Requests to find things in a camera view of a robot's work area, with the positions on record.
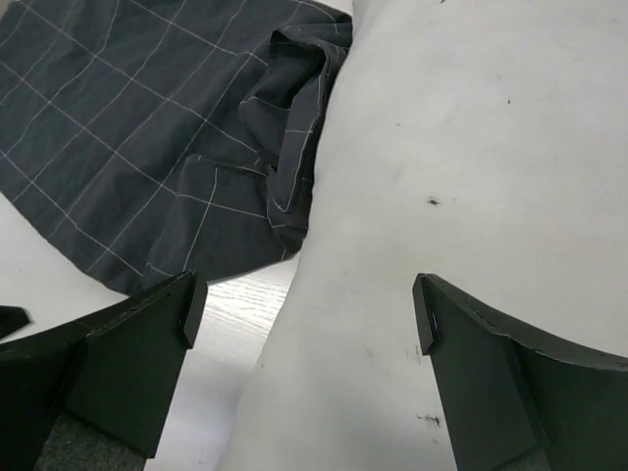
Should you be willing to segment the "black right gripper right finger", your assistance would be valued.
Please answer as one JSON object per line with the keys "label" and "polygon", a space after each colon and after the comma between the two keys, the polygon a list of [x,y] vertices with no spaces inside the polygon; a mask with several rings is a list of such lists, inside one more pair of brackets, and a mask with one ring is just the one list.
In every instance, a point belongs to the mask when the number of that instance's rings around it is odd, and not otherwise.
{"label": "black right gripper right finger", "polygon": [[436,275],[418,275],[412,291],[458,469],[626,469],[626,358],[517,320]]}

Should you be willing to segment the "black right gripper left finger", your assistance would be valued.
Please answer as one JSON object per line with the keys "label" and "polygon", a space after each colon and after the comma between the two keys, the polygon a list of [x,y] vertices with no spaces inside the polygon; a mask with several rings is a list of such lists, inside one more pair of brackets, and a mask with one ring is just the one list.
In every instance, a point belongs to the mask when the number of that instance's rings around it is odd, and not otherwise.
{"label": "black right gripper left finger", "polygon": [[185,272],[1,345],[4,470],[141,470],[156,454],[207,285]]}

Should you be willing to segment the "dark grey checked pillowcase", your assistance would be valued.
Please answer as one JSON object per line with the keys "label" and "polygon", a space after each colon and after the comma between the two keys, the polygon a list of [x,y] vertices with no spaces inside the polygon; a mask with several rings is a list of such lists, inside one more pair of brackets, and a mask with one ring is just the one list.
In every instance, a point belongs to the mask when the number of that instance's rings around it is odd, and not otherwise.
{"label": "dark grey checked pillowcase", "polygon": [[13,1],[1,20],[1,191],[132,294],[290,258],[352,42],[320,1]]}

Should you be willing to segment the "white pillow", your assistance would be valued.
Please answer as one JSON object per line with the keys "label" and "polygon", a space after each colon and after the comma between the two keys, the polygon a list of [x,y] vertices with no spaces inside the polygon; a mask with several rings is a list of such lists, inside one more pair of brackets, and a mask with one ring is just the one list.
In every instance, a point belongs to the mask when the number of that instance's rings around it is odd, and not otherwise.
{"label": "white pillow", "polygon": [[223,470],[451,470],[412,285],[627,352],[627,5],[357,1]]}

